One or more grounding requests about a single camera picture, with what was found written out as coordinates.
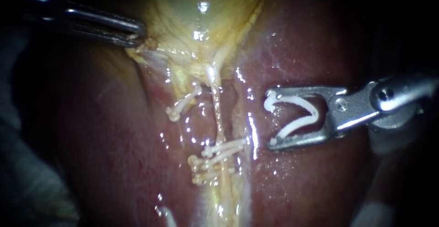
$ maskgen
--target yellow fat tissue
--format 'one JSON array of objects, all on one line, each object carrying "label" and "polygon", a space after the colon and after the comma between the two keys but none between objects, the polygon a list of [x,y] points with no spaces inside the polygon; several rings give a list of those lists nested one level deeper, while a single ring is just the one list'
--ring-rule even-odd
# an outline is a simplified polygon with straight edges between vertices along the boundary
[{"label": "yellow fat tissue", "polygon": [[192,182],[203,187],[204,226],[240,226],[246,205],[246,179],[239,153],[248,138],[227,141],[220,112],[221,79],[233,75],[235,50],[259,16],[264,0],[142,0],[148,37],[126,49],[137,63],[163,73],[172,85],[175,104],[170,121],[195,104],[200,85],[210,87],[216,142],[187,159]]}]

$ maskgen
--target clamp jaw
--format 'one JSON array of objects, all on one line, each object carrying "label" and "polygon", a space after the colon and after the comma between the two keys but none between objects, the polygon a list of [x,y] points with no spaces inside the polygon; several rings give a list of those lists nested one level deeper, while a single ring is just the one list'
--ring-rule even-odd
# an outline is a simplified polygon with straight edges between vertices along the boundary
[{"label": "clamp jaw", "polygon": [[[415,117],[425,112],[423,100],[432,99],[438,88],[439,77],[410,74],[371,81],[354,93],[349,93],[344,87],[330,86],[269,89],[264,102],[268,111],[273,108],[273,103],[281,102],[282,99],[317,96],[325,99],[328,112],[320,130],[287,136],[290,132],[285,132],[284,129],[291,126],[289,124],[267,143],[267,148],[280,151],[319,144],[342,138],[352,128],[360,125],[367,125],[371,139],[378,143],[384,140],[380,136],[398,132],[411,133],[411,130],[407,132],[408,126],[417,119]],[[412,136],[417,137],[417,133],[420,131],[414,131]]]}]

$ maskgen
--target surgical forceps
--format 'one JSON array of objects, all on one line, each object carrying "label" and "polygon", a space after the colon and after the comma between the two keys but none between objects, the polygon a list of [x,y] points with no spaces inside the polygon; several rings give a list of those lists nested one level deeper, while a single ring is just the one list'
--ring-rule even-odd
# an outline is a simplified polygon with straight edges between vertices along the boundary
[{"label": "surgical forceps", "polygon": [[318,130],[286,137],[276,135],[266,143],[271,151],[292,150],[339,139],[360,125],[374,131],[393,132],[423,114],[422,99],[432,99],[439,88],[439,77],[411,74],[370,81],[350,94],[347,88],[304,86],[272,88],[266,102],[282,102],[288,96],[322,97],[328,107],[325,123]]},{"label": "surgical forceps", "polygon": [[104,12],[69,0],[17,0],[21,16],[56,32],[74,34],[107,43],[137,47],[145,36],[137,20]]}]

